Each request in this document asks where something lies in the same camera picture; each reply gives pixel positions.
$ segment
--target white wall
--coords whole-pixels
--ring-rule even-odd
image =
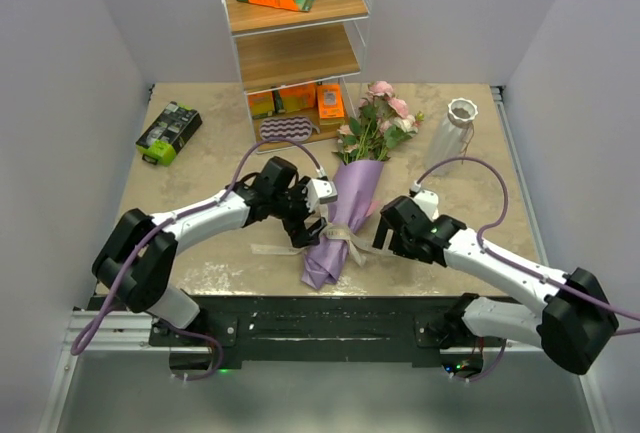
[[[635,311],[639,64],[638,0],[557,0],[506,89],[551,264],[591,270],[613,303]],[[613,339],[594,365],[621,433],[640,424],[639,349],[640,337]]]
[[[0,0],[0,429],[35,431],[146,91],[102,0]]]
[[[148,81],[236,81],[220,0],[105,0]],[[375,0],[366,79],[504,84],[553,0]]]

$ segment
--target beige tabletop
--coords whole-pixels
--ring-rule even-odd
[[[386,203],[408,193],[411,183],[423,171],[424,154],[437,123],[446,112],[447,103],[458,97],[470,99],[478,105],[479,115],[468,154],[488,161],[504,175],[512,199],[506,221],[499,229],[489,232],[487,238],[519,255],[536,259],[519,185],[489,87],[474,84],[394,86],[411,111],[422,110],[426,120],[414,139],[392,151],[375,198]],[[139,157],[134,158],[120,213],[131,208],[140,208],[147,214],[158,213],[208,198],[229,182],[238,161],[254,141],[238,85],[157,84],[144,128],[169,101],[200,111],[203,125],[169,167],[152,166]],[[338,168],[338,159],[331,154],[334,148],[335,140],[309,145],[329,176]],[[296,148],[253,155],[244,173],[259,171],[274,155],[297,165],[302,175],[313,177],[315,174],[312,163]],[[478,229],[500,213],[500,186],[491,173],[479,165],[457,164],[446,177],[427,180],[424,185],[439,195],[441,213],[451,215],[471,228]],[[372,238],[378,221],[379,214],[374,213],[358,235]],[[174,263],[171,282],[190,294],[317,294],[300,281],[301,255],[253,255],[251,243],[288,246],[289,238],[275,219],[223,233],[182,253]],[[338,283],[325,285],[319,294],[417,296],[459,295],[467,291],[497,293],[476,278],[438,265],[396,257],[367,256],[368,262],[363,268],[347,259]]]

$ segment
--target purple wrapping paper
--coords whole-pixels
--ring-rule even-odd
[[[333,178],[338,190],[338,200],[329,204],[329,221],[334,225],[347,225],[356,233],[367,219],[367,211],[373,201],[382,161],[358,160],[341,164]],[[304,257],[302,281],[315,289],[325,283],[335,284],[349,253],[344,240],[320,239],[320,244],[309,248]]]

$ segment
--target white ribbon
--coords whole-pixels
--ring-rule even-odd
[[[391,236],[389,235],[385,239],[382,249],[374,248],[370,241],[358,237],[353,233],[346,225],[334,225],[328,223],[322,230],[320,236],[326,237],[328,240],[346,241],[349,245],[349,255],[358,264],[358,266],[364,266],[367,259],[362,255],[359,250],[366,251],[367,253],[373,253],[379,256],[393,256],[393,253],[388,249],[388,241]],[[292,248],[287,246],[273,246],[273,245],[251,245],[251,252],[254,255],[285,255],[293,256],[299,255],[305,249]]]

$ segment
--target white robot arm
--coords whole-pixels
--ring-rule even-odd
[[[584,374],[618,328],[613,313],[561,291],[555,280],[606,303],[594,275],[581,268],[573,274],[526,260],[484,240],[464,223],[437,216],[438,197],[423,189],[400,196],[381,211],[373,246],[396,255],[469,273],[505,292],[518,303],[465,294],[452,311],[434,324],[430,333],[443,348],[456,337],[498,337],[542,348],[564,369]],[[487,254],[497,253],[507,262]],[[537,272],[542,281],[511,266]]]
[[[224,201],[219,203],[225,194]],[[275,157],[262,172],[238,181],[230,193],[222,190],[211,198],[166,213],[145,215],[138,209],[128,211],[107,240],[92,271],[111,288],[123,262],[141,238],[168,223],[134,262],[116,296],[134,313],[146,311],[176,328],[187,328],[200,313],[200,307],[169,283],[177,255],[215,235],[244,228],[269,216],[282,221],[294,247],[316,244],[326,222],[321,218],[307,226],[305,220],[319,205],[336,198],[335,186],[326,177],[298,180],[297,168]]]

